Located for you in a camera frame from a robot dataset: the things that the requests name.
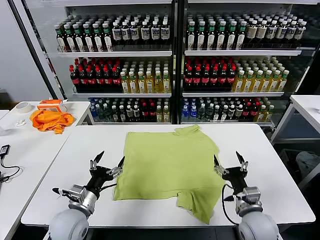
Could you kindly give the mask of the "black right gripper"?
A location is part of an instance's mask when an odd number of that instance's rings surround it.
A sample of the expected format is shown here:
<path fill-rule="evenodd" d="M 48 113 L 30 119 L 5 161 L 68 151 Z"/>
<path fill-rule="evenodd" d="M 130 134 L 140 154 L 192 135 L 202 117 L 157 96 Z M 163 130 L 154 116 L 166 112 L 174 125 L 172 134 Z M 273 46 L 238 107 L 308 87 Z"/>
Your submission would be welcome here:
<path fill-rule="evenodd" d="M 239 160 L 240 166 L 225 169 L 220 165 L 216 155 L 213 155 L 214 171 L 219 176 L 222 176 L 223 180 L 229 181 L 231 183 L 234 195 L 242 193 L 243 189 L 248 186 L 245 178 L 248 174 L 247 168 L 249 162 L 245 161 L 243 156 L 238 151 L 236 151 L 236 156 Z"/>

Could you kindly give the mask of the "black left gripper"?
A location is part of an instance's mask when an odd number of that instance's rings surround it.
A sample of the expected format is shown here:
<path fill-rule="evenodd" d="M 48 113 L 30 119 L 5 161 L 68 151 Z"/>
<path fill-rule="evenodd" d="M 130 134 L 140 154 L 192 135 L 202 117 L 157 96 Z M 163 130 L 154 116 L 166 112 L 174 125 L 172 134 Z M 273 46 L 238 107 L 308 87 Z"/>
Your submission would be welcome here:
<path fill-rule="evenodd" d="M 103 186 L 105 182 L 112 181 L 115 177 L 119 176 L 123 172 L 123 165 L 125 161 L 125 156 L 120 160 L 119 164 L 114 168 L 107 168 L 103 166 L 98 166 L 97 164 L 101 160 L 105 151 L 99 153 L 93 160 L 90 160 L 90 175 L 91 178 L 89 182 L 84 186 L 84 188 L 93 193 L 96 197 L 100 196 L 100 192 L 116 186 L 115 183 Z"/>

